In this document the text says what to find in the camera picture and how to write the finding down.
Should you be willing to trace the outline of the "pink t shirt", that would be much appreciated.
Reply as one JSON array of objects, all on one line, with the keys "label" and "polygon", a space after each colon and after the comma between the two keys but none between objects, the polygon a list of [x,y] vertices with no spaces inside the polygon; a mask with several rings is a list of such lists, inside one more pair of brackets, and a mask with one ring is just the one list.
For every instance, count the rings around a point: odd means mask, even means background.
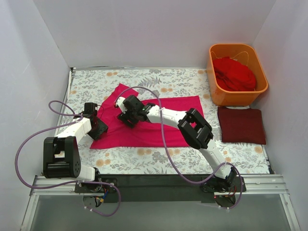
[{"label": "pink t shirt", "polygon": [[[140,122],[134,128],[130,128],[121,122],[117,116],[121,113],[115,108],[114,102],[117,96],[128,86],[119,84],[112,94],[102,103],[98,111],[98,117],[108,126],[108,131],[97,141],[93,141],[90,149],[108,149],[114,147],[164,147],[161,125]],[[203,109],[199,96],[160,98],[162,106],[176,111],[188,111],[197,109],[201,114]],[[189,147],[181,132],[164,121],[164,134],[168,147]]]}]

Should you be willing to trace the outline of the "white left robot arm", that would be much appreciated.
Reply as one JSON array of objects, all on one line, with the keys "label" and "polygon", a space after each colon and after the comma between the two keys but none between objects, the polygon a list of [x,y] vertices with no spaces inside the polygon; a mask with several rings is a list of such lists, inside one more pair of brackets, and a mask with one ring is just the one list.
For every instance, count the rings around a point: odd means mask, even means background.
[{"label": "white left robot arm", "polygon": [[90,136],[97,141],[108,131],[108,126],[97,117],[98,105],[85,103],[83,118],[68,126],[56,137],[48,137],[43,145],[43,174],[46,178],[72,178],[86,181],[86,187],[93,193],[102,188],[97,170],[81,163],[78,143]]}]

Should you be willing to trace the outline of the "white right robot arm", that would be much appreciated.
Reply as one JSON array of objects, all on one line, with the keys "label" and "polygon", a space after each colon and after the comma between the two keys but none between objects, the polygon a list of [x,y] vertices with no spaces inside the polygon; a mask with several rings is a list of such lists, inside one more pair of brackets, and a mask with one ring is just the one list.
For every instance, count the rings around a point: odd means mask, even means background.
[{"label": "white right robot arm", "polygon": [[118,119],[133,128],[138,122],[160,124],[163,144],[166,145],[164,126],[178,129],[186,143],[198,150],[210,164],[213,173],[198,185],[214,191],[229,191],[235,186],[235,167],[228,164],[213,140],[212,127],[197,109],[175,111],[166,109],[161,103],[143,104],[136,96],[118,97],[115,106],[120,108]]}]

